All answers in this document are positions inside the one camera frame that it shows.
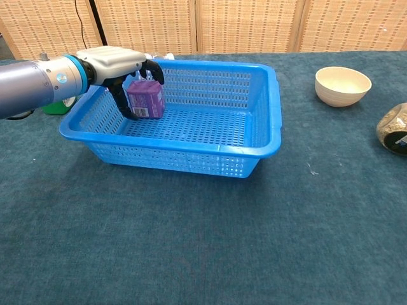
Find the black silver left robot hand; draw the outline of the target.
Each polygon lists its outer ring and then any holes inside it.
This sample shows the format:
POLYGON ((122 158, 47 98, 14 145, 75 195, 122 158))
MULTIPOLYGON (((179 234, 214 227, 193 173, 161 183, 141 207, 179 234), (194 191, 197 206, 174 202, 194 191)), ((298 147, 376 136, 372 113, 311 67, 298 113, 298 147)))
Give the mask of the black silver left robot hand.
POLYGON ((122 116, 130 120, 136 120, 137 116, 129 108, 123 89, 127 76, 139 73, 145 78, 149 71, 154 80, 164 84, 162 68, 139 51, 118 46, 100 46, 77 51, 76 56, 93 68, 90 84, 107 88, 122 116))

